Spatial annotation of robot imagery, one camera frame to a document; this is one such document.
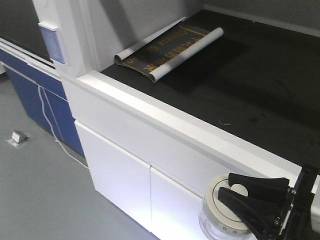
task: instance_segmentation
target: blue cabinet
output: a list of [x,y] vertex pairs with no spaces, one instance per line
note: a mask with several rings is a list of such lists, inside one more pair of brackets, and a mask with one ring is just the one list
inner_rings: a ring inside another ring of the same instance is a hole
[[44,111],[52,124],[56,137],[79,154],[84,155],[75,128],[75,119],[72,117],[62,83],[1,49],[0,61],[9,66],[5,66],[5,70],[26,114],[42,128],[52,132],[43,114],[38,92],[38,87],[40,87]]

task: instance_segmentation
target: clear plastic jar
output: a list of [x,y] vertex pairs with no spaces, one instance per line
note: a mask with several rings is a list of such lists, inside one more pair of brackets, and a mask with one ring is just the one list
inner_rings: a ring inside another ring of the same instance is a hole
[[251,234],[246,235],[234,235],[226,231],[222,231],[218,226],[212,223],[206,216],[205,212],[200,212],[199,224],[204,235],[209,240],[247,240],[251,237]]

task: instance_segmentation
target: white lid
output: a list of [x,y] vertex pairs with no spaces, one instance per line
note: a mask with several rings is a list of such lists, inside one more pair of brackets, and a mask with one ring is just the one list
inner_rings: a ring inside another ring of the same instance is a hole
[[247,189],[240,184],[229,186],[228,175],[220,175],[214,178],[206,189],[203,200],[203,211],[206,217],[222,229],[233,235],[247,235],[251,231],[244,222],[235,215],[226,205],[218,200],[219,188],[224,187],[248,196]]

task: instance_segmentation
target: gray wall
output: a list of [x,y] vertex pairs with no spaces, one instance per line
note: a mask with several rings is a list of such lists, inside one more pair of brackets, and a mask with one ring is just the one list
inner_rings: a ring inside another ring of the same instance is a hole
[[90,0],[82,11],[102,70],[114,55],[181,17],[200,11],[202,0]]
[[320,31],[320,0],[205,0],[205,4]]

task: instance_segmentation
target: blue cabinet door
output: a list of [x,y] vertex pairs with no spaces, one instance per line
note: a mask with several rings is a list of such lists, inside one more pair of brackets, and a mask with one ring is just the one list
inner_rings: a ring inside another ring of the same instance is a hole
[[[38,93],[38,85],[7,67],[5,70],[13,83],[14,89],[20,98],[26,114],[51,133],[50,125],[45,119],[42,111],[42,103]],[[57,138],[62,139],[62,135],[56,123],[53,111],[51,110],[51,107],[44,96],[44,89],[41,87],[40,90],[44,102],[44,112],[52,124],[55,135]]]
[[78,133],[75,127],[75,119],[71,115],[69,104],[66,100],[45,90],[55,120],[60,129],[63,141],[79,154],[84,155]]

